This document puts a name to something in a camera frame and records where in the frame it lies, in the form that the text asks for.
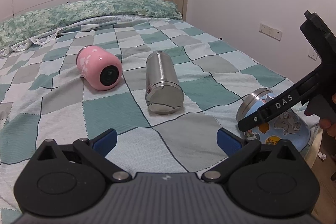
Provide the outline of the right hand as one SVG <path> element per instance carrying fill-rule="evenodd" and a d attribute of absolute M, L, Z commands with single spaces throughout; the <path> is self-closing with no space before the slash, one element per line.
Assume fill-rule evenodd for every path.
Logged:
<path fill-rule="evenodd" d="M 329 136 L 335 137 L 335 111 L 328 100 L 321 95 L 311 99 L 305 110 L 306 116 L 316 115 L 319 117 L 319 126 Z"/>

